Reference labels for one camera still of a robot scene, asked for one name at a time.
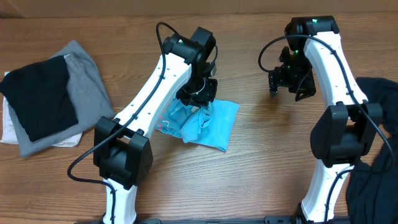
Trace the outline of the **light blue printed t-shirt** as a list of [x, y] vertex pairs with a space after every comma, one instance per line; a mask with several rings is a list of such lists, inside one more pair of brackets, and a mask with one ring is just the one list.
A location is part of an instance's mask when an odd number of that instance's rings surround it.
[[155, 128], [164, 134], [226, 151], [239, 105], [217, 100], [207, 107], [185, 106], [174, 99], [160, 116]]

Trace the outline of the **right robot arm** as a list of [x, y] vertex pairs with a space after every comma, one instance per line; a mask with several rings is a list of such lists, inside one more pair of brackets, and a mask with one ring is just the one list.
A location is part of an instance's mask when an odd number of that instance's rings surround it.
[[269, 91], [280, 87], [295, 93], [295, 100], [313, 96], [316, 85], [325, 111], [310, 133], [316, 158], [309, 190], [292, 216], [267, 217], [267, 223], [349, 223], [336, 218], [334, 207], [347, 175], [374, 141], [382, 121], [382, 108], [370, 103], [346, 61], [339, 27], [333, 16], [294, 17], [283, 38], [281, 65], [268, 72]]

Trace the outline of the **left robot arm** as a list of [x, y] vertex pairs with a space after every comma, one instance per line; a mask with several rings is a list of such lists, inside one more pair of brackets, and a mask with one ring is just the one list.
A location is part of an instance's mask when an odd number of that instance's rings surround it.
[[161, 115], [174, 100], [207, 107], [218, 82], [212, 77], [216, 50], [213, 33], [198, 27], [190, 38], [177, 32], [161, 41], [163, 54], [136, 97], [114, 119], [95, 126], [93, 163], [106, 186], [106, 212], [100, 223], [134, 223], [137, 186], [153, 163], [150, 138]]

